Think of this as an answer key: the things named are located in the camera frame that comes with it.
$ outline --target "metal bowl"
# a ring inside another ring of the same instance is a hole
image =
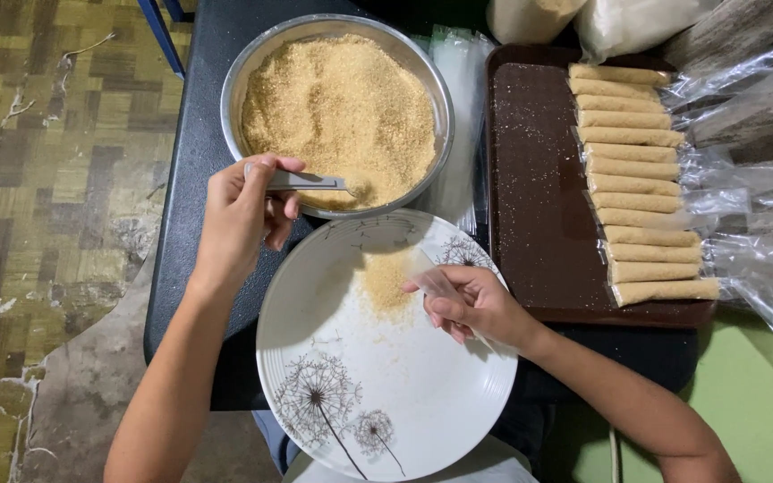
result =
[[[398,30],[362,17],[340,16],[333,14],[318,14],[297,17],[285,21],[252,40],[237,56],[231,65],[225,83],[222,84],[220,100],[220,117],[222,119],[222,134],[225,136],[229,150],[236,160],[253,154],[252,149],[243,135],[242,110],[246,98],[246,87],[249,75],[258,69],[264,58],[286,42],[307,40],[319,37],[339,37],[345,34],[357,34],[370,38],[384,52],[395,59],[404,69],[413,72],[423,82],[429,93],[435,119],[435,156],[431,160],[429,170],[422,181],[399,199],[374,208],[348,212],[322,210],[313,206],[303,205],[302,211],[307,215],[328,219],[367,218],[383,215],[401,208],[424,192],[435,176],[441,171],[452,147],[454,134],[454,113],[452,100],[446,83],[437,71],[429,56],[414,42]]]

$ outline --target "person's right hand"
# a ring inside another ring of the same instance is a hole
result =
[[[424,308],[434,325],[443,328],[459,344],[472,335],[467,328],[472,327],[486,337],[523,351],[544,331],[544,326],[514,300],[493,271],[457,265],[441,265],[440,269],[467,303],[425,296]],[[401,289],[413,292],[419,287],[406,282]]]

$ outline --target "black table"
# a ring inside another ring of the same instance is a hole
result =
[[[401,29],[409,25],[412,32],[423,34],[430,32],[432,17],[455,27],[481,27],[482,8],[487,0],[465,0],[467,8],[464,9],[456,8],[453,1],[448,8],[416,10],[410,5],[426,3],[401,0],[386,6],[379,0],[360,2],[387,16],[386,21],[393,27]],[[438,12],[447,17],[437,17]],[[154,355],[183,297],[196,258],[208,178],[235,161],[220,126],[220,93],[231,62],[250,40],[267,28],[316,13],[378,19],[349,0],[211,0],[199,4],[145,325],[146,362]],[[471,20],[462,20],[462,13]],[[288,252],[322,223],[314,218],[300,219],[294,224],[282,253],[262,251],[256,271],[234,301],[214,377],[212,410],[267,408],[254,357],[261,301],[273,273]],[[697,335],[693,330],[569,324],[554,328],[672,391],[678,392],[684,387],[697,365]],[[560,382],[525,360],[519,364],[512,397],[547,403],[578,401]]]

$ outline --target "plastic tray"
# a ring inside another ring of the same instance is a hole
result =
[[[488,229],[491,257],[518,302],[543,322],[693,327],[712,301],[644,302],[616,309],[582,191],[586,178],[571,134],[568,65],[581,52],[506,45],[488,57]],[[644,56],[606,64],[671,71]]]

